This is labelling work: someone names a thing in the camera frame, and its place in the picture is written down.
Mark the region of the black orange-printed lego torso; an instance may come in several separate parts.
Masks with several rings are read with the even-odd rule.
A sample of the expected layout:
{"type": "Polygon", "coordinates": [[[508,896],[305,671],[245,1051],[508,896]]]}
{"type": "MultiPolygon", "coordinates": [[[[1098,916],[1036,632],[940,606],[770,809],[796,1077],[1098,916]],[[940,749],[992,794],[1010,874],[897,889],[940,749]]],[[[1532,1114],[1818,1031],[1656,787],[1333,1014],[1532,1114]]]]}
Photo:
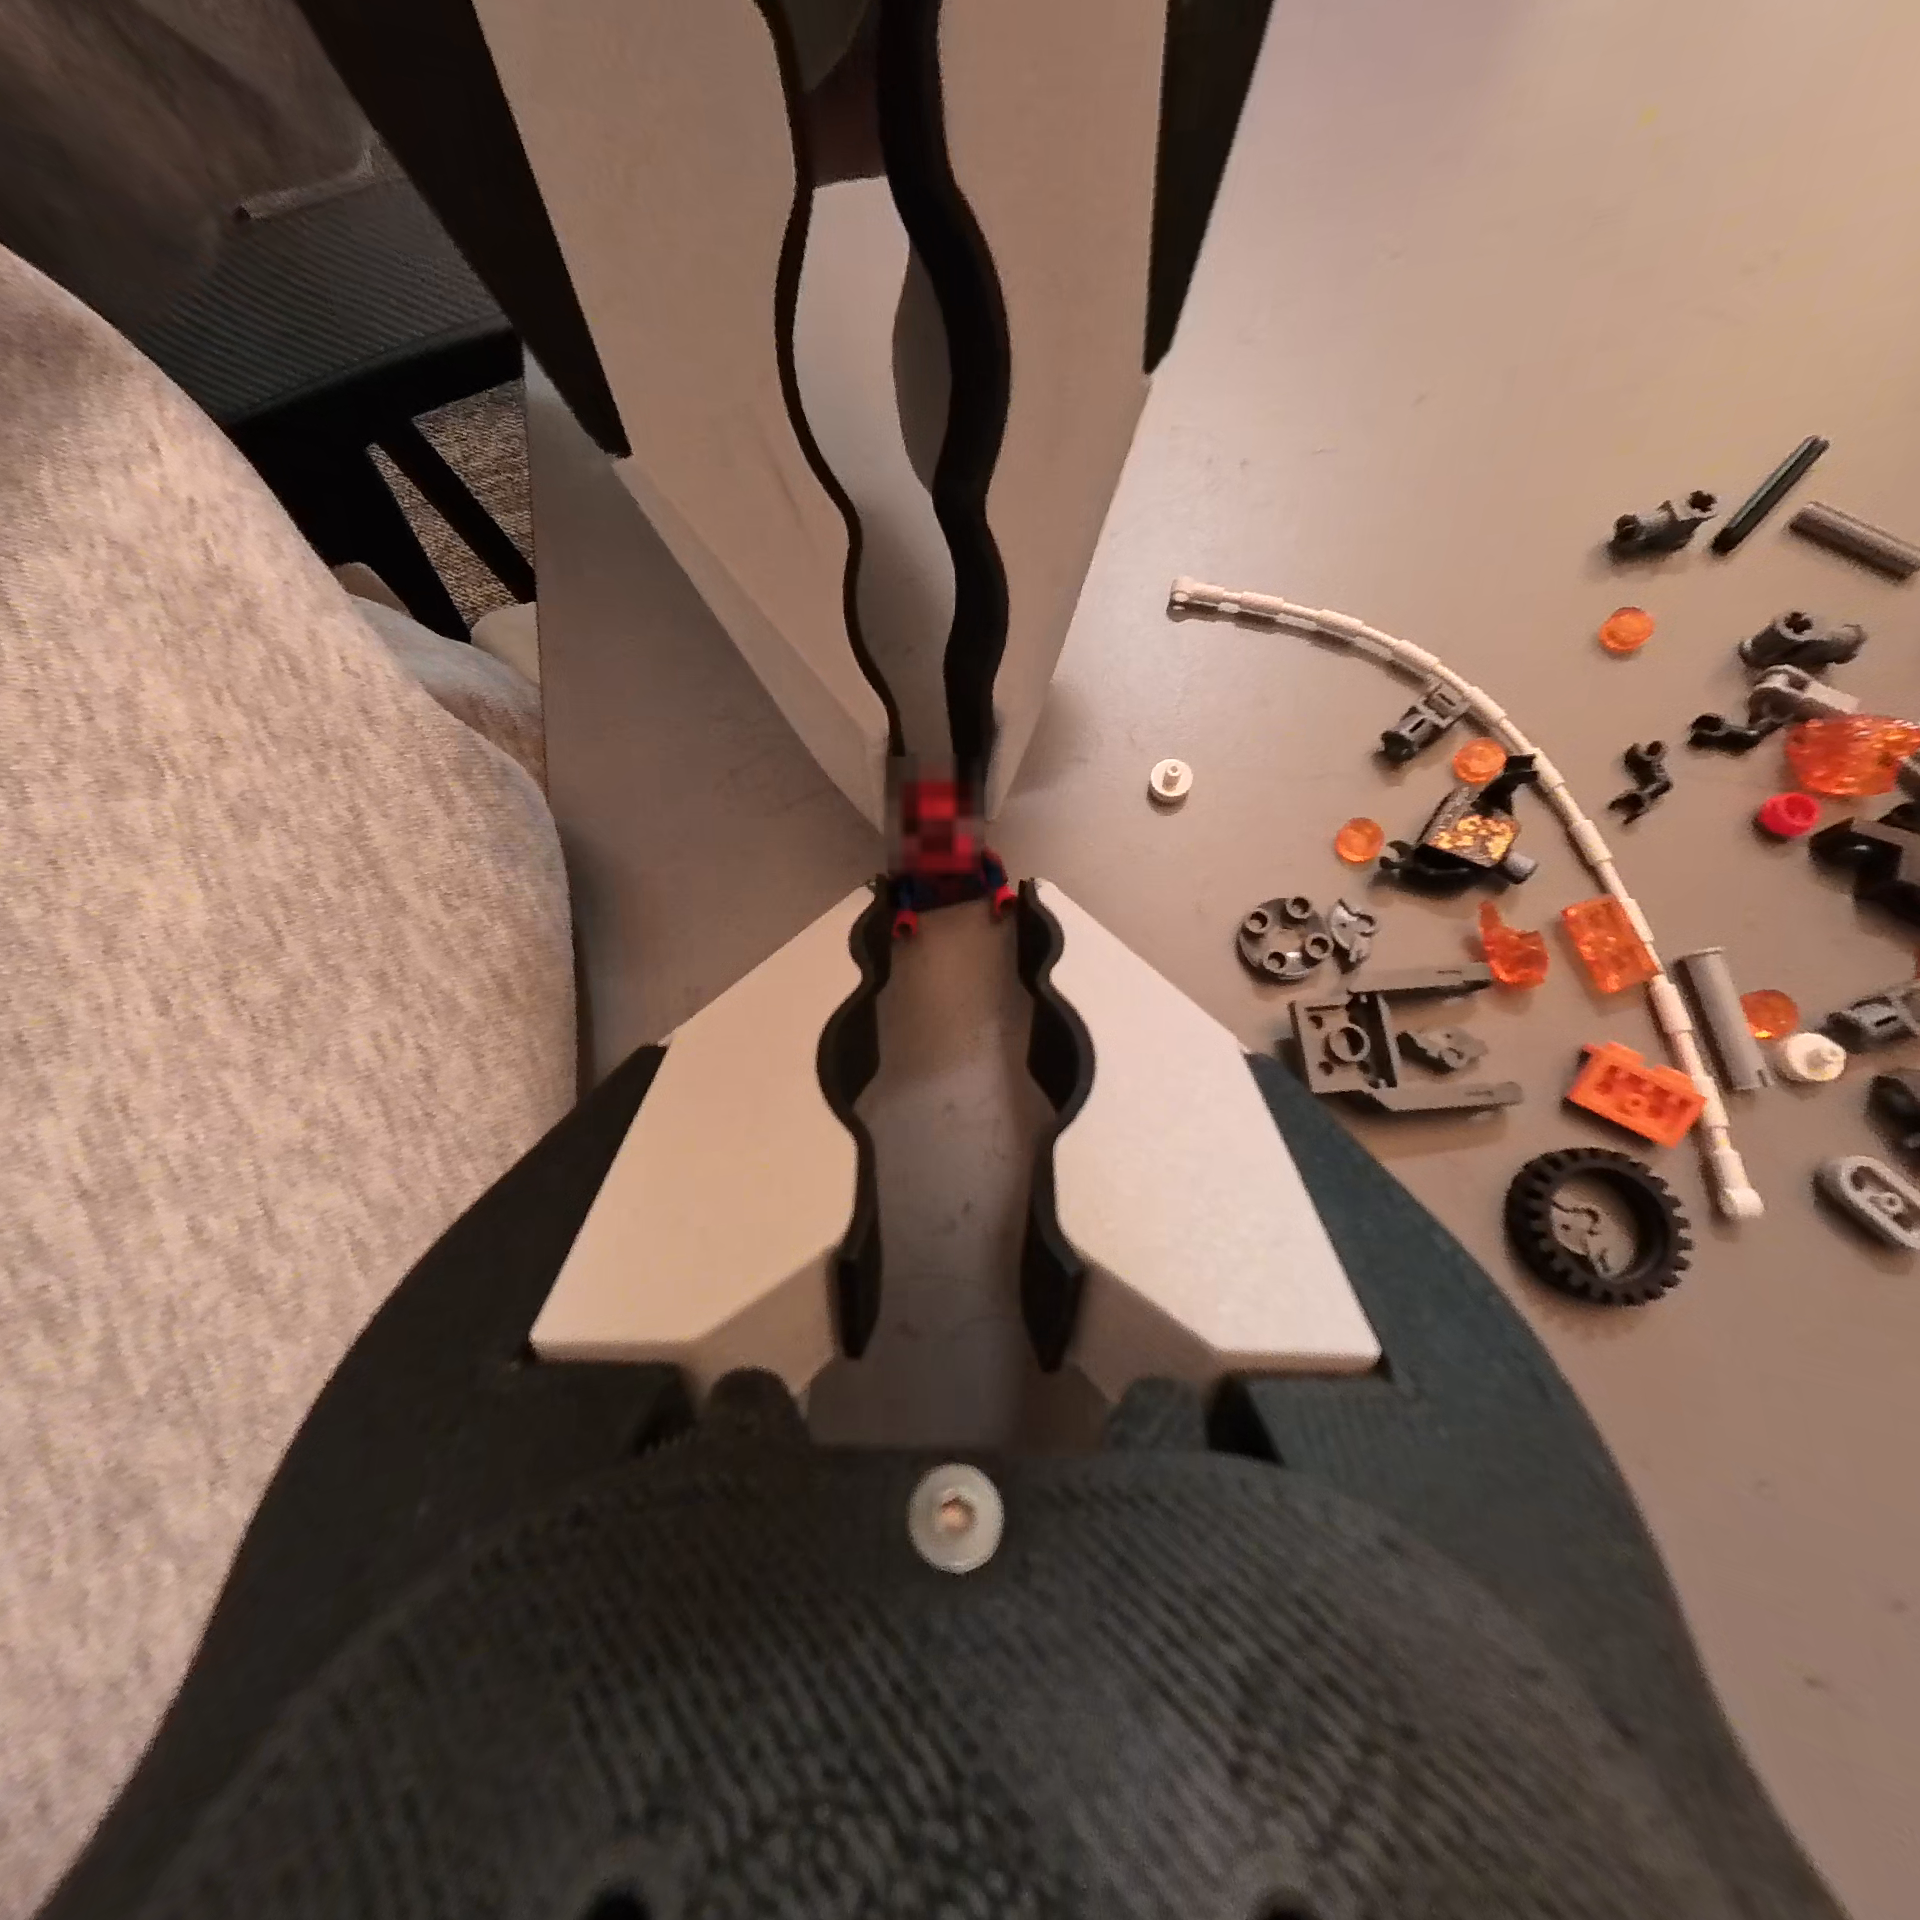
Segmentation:
{"type": "Polygon", "coordinates": [[[1535,756],[1508,756],[1483,785],[1455,785],[1413,841],[1394,841],[1378,857],[1378,882],[1455,898],[1473,884],[1525,884],[1537,858],[1519,846],[1519,794],[1542,779],[1535,756]]]}

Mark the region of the transparent orange lego chunk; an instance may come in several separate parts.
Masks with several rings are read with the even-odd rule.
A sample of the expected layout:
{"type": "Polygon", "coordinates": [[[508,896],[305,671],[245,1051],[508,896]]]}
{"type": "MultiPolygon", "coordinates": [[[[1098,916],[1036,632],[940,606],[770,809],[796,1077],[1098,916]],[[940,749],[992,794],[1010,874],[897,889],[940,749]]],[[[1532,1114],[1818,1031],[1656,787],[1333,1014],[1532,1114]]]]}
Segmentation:
{"type": "Polygon", "coordinates": [[[1902,785],[1916,756],[1916,722],[1887,717],[1827,717],[1788,727],[1788,764],[1795,792],[1821,800],[1868,800],[1902,785]]]}

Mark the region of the light grey lego cylinder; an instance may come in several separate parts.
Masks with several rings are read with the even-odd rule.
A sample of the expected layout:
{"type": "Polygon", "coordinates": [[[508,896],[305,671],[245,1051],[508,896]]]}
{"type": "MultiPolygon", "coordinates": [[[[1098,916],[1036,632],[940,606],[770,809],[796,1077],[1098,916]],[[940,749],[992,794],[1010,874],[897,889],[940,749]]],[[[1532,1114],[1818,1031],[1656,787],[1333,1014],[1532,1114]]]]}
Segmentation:
{"type": "Polygon", "coordinates": [[[1679,954],[1672,973],[1706,1023],[1720,1086],[1740,1095],[1769,1087],[1773,1072],[1768,1069],[1765,1041],[1752,1031],[1724,946],[1679,954]]]}

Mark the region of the grey knit fabric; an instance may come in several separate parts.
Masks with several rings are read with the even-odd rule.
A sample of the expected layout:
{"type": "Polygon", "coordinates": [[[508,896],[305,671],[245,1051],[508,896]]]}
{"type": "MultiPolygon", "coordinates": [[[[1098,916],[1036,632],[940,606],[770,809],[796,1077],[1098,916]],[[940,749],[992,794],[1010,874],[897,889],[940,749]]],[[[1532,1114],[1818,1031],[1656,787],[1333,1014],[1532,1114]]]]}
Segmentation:
{"type": "Polygon", "coordinates": [[[465,677],[479,722],[3,256],[3,1917],[128,1782],[355,1335],[578,1096],[528,708],[465,677]]]}

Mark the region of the dark grey wedge plate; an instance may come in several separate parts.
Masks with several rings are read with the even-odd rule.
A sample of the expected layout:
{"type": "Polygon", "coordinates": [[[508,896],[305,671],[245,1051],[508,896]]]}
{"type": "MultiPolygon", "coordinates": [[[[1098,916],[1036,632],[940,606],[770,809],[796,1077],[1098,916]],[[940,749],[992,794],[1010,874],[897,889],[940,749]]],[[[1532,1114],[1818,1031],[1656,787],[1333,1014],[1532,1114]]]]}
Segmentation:
{"type": "Polygon", "coordinates": [[[1321,1096],[1350,1096],[1387,1116],[1497,1114],[1525,1090],[1511,1077],[1435,1075],[1398,1047],[1406,1030],[1459,1030],[1439,1014],[1489,991],[1483,965],[1426,968],[1376,978],[1330,1000],[1290,1006],[1302,1077],[1321,1096]]]}

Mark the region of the transparent orange lego plate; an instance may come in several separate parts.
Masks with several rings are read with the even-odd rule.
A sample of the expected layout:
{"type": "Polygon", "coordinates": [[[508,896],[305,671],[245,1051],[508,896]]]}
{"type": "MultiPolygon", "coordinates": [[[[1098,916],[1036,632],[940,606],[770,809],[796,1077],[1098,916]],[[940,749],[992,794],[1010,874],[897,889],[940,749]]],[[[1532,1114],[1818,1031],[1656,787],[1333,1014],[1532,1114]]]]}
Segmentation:
{"type": "Polygon", "coordinates": [[[1559,918],[1597,996],[1641,991],[1662,973],[1656,949],[1621,898],[1581,898],[1559,918]]]}

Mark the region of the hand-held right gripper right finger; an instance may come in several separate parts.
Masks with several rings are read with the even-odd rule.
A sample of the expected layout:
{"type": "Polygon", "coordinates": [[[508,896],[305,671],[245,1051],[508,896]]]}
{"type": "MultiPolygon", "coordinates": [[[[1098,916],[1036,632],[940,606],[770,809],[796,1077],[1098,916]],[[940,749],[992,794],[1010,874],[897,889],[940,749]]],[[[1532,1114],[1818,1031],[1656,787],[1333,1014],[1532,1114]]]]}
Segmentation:
{"type": "Polygon", "coordinates": [[[1360,1378],[1381,1339],[1241,1041],[1054,882],[1020,884],[1050,1125],[1020,1303],[1043,1372],[1106,1401],[1168,1378],[1360,1378]]]}

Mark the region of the dark grey round lego plate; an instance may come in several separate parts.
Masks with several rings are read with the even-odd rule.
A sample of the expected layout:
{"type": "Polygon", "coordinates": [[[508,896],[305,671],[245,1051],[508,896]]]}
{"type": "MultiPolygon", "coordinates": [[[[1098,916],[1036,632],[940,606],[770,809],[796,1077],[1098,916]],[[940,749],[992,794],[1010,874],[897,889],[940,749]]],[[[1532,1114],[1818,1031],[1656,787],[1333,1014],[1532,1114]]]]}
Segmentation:
{"type": "Polygon", "coordinates": [[[1268,898],[1241,918],[1237,957],[1251,978],[1295,986],[1325,968],[1333,932],[1314,898],[1268,898]]]}

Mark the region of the dark grey cloth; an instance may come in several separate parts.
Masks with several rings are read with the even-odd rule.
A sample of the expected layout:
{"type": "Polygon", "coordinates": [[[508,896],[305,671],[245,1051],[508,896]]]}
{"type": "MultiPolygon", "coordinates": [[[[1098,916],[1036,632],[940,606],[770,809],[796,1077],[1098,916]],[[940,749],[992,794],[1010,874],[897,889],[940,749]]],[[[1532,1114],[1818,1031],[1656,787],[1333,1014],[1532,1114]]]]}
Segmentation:
{"type": "Polygon", "coordinates": [[[374,145],[296,5],[3,5],[3,249],[118,327],[374,145]]]}

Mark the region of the black lego tyre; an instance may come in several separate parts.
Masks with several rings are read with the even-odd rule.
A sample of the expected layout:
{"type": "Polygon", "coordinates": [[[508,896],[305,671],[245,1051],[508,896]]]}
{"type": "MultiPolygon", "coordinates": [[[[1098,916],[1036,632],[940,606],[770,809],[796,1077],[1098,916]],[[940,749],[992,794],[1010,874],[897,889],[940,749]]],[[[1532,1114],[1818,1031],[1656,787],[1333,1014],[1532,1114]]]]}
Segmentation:
{"type": "Polygon", "coordinates": [[[1691,1272],[1691,1223],[1674,1191],[1621,1151],[1569,1148],[1521,1163],[1501,1197],[1501,1227],[1537,1283],[1597,1311],[1648,1305],[1691,1272]],[[1562,1202],[1581,1182],[1607,1188],[1628,1214],[1632,1234],[1623,1263],[1605,1263],[1591,1248],[1563,1240],[1562,1202]]]}

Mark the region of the black mesh chair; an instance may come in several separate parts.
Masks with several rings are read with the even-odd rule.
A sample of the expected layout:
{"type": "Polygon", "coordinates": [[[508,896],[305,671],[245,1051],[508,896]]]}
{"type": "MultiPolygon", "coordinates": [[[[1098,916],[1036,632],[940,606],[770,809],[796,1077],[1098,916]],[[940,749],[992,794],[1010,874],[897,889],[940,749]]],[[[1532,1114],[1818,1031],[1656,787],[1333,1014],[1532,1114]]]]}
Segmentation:
{"type": "Polygon", "coordinates": [[[524,348],[407,180],[239,219],[210,279],[135,348],[249,456],[327,566],[360,561],[422,627],[468,640],[374,452],[518,600],[535,570],[417,422],[524,377],[524,348]]]}

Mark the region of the light grey oval lego link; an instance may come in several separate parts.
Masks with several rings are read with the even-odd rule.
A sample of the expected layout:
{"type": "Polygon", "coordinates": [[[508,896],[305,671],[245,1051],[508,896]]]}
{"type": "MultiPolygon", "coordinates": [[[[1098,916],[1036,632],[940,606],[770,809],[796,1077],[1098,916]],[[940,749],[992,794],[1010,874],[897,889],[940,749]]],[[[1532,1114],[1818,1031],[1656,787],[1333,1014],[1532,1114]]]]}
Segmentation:
{"type": "Polygon", "coordinates": [[[1865,1153],[1831,1156],[1816,1167],[1816,1191],[1881,1243],[1916,1254],[1916,1182],[1893,1167],[1865,1153]]]}

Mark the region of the dark grey lego axle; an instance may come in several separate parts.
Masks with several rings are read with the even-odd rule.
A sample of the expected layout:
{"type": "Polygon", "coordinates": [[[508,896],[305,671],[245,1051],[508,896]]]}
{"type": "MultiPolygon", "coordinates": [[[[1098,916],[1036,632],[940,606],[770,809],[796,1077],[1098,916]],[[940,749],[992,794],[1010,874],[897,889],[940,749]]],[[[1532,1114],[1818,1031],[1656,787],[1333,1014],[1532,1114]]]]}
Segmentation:
{"type": "Polygon", "coordinates": [[[1916,542],[1821,499],[1795,510],[1791,532],[1890,583],[1911,583],[1916,575],[1916,542]]]}

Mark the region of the red lego minifigure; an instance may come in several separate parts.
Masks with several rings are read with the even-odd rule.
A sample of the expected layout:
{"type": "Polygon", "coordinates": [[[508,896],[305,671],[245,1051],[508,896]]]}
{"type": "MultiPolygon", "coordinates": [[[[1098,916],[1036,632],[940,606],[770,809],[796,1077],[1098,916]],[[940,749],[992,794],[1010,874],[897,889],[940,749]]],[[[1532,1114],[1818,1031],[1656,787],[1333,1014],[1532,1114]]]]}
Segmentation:
{"type": "Polygon", "coordinates": [[[1004,858],[991,846],[959,857],[916,857],[886,880],[891,938],[911,940],[920,918],[950,905],[985,903],[1004,922],[1020,898],[1004,858]]]}

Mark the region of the black lego bar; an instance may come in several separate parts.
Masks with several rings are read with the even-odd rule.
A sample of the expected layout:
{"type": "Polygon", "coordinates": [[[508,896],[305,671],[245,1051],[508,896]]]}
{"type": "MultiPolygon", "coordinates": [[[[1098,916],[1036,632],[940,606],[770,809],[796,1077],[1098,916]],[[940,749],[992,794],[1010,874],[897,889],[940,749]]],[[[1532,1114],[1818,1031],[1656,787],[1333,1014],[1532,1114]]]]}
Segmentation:
{"type": "Polygon", "coordinates": [[[1714,532],[1713,557],[1735,557],[1788,502],[1830,449],[1830,438],[1800,440],[1714,532]]]}

